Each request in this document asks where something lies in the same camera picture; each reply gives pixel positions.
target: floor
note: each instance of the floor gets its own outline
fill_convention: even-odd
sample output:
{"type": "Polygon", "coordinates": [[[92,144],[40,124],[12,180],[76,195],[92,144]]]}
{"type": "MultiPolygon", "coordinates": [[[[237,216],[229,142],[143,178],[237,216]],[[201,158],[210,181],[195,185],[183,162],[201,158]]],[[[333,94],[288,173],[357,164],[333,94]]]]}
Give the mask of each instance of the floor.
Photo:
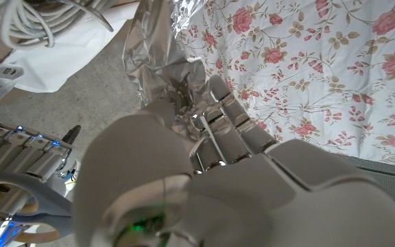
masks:
{"type": "MultiPolygon", "coordinates": [[[[77,124],[82,131],[74,146],[82,152],[114,120],[132,114],[140,107],[133,84],[123,79],[121,61],[125,33],[115,38],[88,65],[70,77],[55,93],[26,93],[22,98],[0,106],[0,122],[29,126],[63,137],[77,124]]],[[[74,236],[41,247],[76,246],[74,236]]]]}

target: crumpled foil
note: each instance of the crumpled foil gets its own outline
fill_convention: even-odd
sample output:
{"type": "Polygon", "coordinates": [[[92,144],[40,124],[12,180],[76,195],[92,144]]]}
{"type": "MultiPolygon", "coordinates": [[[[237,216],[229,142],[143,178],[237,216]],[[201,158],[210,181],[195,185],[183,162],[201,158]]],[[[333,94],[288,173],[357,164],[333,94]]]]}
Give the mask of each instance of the crumpled foil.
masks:
{"type": "Polygon", "coordinates": [[[210,86],[202,61],[185,58],[175,32],[187,27],[190,15],[204,0],[170,1],[140,1],[123,51],[126,79],[137,86],[143,105],[175,90],[192,107],[206,102],[210,86]]]}
{"type": "Polygon", "coordinates": [[[175,37],[178,32],[186,29],[190,24],[190,18],[200,10],[207,0],[171,0],[172,12],[171,20],[173,25],[171,26],[175,37]]]}

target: green led light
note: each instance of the green led light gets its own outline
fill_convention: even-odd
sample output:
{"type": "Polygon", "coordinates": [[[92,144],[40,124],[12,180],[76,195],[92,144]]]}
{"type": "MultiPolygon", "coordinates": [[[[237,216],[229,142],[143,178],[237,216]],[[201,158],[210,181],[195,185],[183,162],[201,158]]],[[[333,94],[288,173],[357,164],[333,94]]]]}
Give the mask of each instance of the green led light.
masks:
{"type": "Polygon", "coordinates": [[[144,226],[136,226],[136,225],[133,225],[133,226],[132,226],[132,230],[133,230],[133,231],[143,231],[143,230],[145,230],[145,227],[144,227],[144,226]]]}

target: white cable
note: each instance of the white cable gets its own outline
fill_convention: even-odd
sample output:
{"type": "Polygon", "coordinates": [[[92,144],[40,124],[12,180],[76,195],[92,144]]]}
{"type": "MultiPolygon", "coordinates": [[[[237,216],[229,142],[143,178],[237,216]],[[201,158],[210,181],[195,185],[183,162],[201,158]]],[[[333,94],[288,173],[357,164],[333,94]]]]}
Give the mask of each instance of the white cable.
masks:
{"type": "Polygon", "coordinates": [[[0,37],[13,49],[53,47],[55,40],[78,23],[92,17],[109,31],[113,28],[100,12],[115,0],[47,0],[29,4],[27,0],[0,0],[0,37]],[[21,43],[12,38],[21,39],[21,43]]]}

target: bed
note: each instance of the bed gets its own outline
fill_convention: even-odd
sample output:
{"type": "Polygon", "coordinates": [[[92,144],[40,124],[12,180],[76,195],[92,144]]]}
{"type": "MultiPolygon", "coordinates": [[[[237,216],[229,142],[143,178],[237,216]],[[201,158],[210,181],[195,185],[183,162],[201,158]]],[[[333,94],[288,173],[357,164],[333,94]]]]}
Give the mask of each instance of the bed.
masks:
{"type": "Polygon", "coordinates": [[[207,1],[176,40],[279,141],[395,165],[395,1],[207,1]]]}

